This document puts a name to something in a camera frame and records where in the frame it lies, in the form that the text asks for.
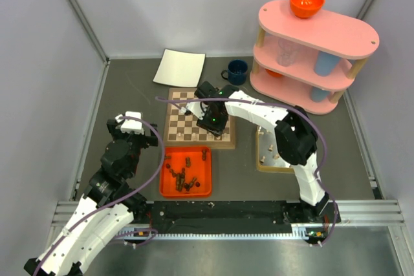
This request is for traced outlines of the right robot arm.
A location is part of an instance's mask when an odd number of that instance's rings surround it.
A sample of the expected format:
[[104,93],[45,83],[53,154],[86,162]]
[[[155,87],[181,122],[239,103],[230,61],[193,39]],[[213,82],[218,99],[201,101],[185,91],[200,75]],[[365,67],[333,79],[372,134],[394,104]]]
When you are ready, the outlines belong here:
[[317,164],[318,133],[301,107],[278,107],[255,99],[233,85],[218,89],[205,81],[196,89],[195,101],[188,103],[186,109],[198,118],[199,127],[214,136],[222,135],[230,116],[268,131],[282,162],[294,170],[303,216],[311,222],[324,216],[329,195],[321,186]]

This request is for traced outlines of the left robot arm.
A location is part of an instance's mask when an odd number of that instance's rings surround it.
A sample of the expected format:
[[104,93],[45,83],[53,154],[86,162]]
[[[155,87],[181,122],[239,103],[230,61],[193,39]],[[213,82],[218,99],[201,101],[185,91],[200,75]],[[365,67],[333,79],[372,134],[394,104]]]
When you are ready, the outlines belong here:
[[146,198],[127,183],[142,149],[158,145],[145,134],[139,112],[127,111],[107,121],[112,140],[100,158],[74,213],[49,248],[24,266],[29,275],[84,275],[92,261],[126,225],[149,215]]

